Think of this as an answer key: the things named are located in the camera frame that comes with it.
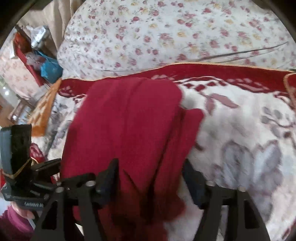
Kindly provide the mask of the person's left hand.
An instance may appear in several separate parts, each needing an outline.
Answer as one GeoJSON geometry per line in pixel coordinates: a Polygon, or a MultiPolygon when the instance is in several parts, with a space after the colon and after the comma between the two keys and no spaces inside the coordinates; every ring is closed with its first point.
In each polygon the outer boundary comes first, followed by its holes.
{"type": "Polygon", "coordinates": [[[26,219],[35,219],[35,216],[31,211],[26,209],[21,209],[15,202],[11,202],[11,206],[13,210],[21,217],[26,219]]]}

